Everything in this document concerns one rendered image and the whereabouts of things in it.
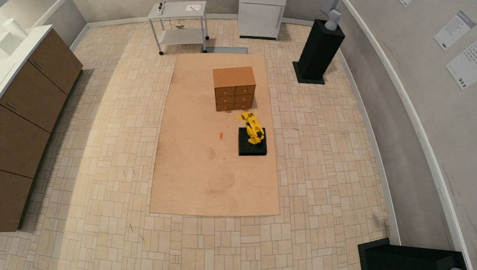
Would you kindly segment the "brown chest of drawers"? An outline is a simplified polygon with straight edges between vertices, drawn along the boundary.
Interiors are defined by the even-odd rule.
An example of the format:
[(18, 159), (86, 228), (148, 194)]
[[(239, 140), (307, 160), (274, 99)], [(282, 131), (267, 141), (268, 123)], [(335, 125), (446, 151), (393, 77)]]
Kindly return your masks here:
[[(229, 96), (234, 96), (234, 103), (229, 103), (229, 104), (233, 104), (233, 110), (235, 110), (235, 103), (240, 103), (240, 102), (235, 102), (235, 95), (241, 95), (241, 94), (236, 94), (236, 87), (255, 86), (254, 87), (254, 93), (255, 93), (256, 82), (255, 82), (252, 67), (232, 67), (232, 68), (213, 69), (213, 80), (214, 80), (216, 112), (217, 112), (217, 105), (220, 105), (216, 103), (216, 97), (221, 97), (221, 96), (216, 96), (216, 92), (215, 92), (216, 88), (235, 87), (234, 95), (229, 95)], [(251, 93), (253, 94), (253, 99), (254, 99), (254, 93)], [(249, 102), (252, 102), (251, 108), (253, 104), (253, 99), (252, 101), (249, 101)]]

